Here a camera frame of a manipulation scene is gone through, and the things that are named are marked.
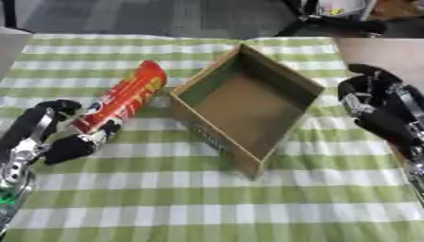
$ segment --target robotic hand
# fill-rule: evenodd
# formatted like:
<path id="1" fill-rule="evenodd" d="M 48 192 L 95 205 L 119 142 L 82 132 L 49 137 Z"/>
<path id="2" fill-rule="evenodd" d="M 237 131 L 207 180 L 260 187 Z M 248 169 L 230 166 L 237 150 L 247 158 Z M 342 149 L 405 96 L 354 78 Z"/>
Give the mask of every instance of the robotic hand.
<path id="1" fill-rule="evenodd" d="M 339 84 L 339 100 L 355 123 L 387 140 L 410 162 L 410 182 L 424 197 L 424 96 L 377 67 L 351 64 L 360 74 Z"/>
<path id="2" fill-rule="evenodd" d="M 0 139 L 0 238 L 35 188 L 29 167 L 51 148 L 45 140 L 80 107 L 71 100 L 40 103 L 18 117 Z"/>

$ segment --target pringles can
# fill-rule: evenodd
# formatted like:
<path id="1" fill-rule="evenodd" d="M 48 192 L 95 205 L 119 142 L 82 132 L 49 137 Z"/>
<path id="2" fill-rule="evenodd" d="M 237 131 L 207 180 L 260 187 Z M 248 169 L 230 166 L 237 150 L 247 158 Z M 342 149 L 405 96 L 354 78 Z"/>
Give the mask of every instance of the pringles can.
<path id="1" fill-rule="evenodd" d="M 166 84 L 164 70 L 156 62 L 146 60 L 90 105 L 70 126 L 87 134 L 97 131 L 109 120 L 122 124 Z"/>

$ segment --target can label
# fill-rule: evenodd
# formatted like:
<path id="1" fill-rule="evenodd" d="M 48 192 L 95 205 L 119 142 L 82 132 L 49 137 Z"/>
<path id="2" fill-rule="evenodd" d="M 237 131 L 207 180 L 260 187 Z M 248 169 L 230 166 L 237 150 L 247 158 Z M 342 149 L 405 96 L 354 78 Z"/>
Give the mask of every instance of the can label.
<path id="1" fill-rule="evenodd" d="M 146 60 L 70 125 L 79 132 L 91 133 L 110 119 L 124 122 L 133 117 L 166 83 L 164 70 L 156 62 Z"/>

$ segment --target chair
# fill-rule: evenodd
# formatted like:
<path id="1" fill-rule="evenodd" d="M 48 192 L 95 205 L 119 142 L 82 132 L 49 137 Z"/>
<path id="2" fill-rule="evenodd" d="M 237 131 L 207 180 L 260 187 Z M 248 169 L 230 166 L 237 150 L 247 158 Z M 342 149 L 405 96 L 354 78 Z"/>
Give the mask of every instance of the chair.
<path id="1" fill-rule="evenodd" d="M 16 21 L 15 0 L 1 0 L 5 15 L 5 27 L 18 28 Z"/>
<path id="2" fill-rule="evenodd" d="M 361 21 L 351 18 L 338 18 L 319 15 L 317 7 L 319 0 L 307 0 L 302 6 L 300 0 L 282 0 L 288 9 L 294 14 L 296 20 L 278 32 L 275 36 L 292 36 L 306 26 L 318 28 L 336 28 L 342 31 L 366 33 L 367 35 L 381 35 L 386 26 L 382 21 Z"/>

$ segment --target table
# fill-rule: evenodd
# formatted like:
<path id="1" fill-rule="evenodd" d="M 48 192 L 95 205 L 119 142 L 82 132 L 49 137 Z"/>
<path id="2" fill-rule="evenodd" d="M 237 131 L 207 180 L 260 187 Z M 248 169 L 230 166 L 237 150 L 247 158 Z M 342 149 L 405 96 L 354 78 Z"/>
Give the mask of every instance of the table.
<path id="1" fill-rule="evenodd" d="M 7 74 L 8 70 L 18 58 L 22 49 L 29 41 L 29 34 L 2 33 L 0 27 L 0 79 Z"/>
<path id="2" fill-rule="evenodd" d="M 35 35 L 0 83 L 0 130 L 50 98 L 88 104 L 140 60 L 164 93 L 239 41 Z M 338 104 L 347 72 L 331 39 L 247 41 L 327 87 L 278 160 L 248 181 L 171 119 L 159 95 L 113 143 L 45 167 L 6 241 L 421 241 L 424 213 L 390 148 Z"/>
<path id="3" fill-rule="evenodd" d="M 424 92 L 424 40 L 335 39 L 342 59 L 382 67 Z"/>

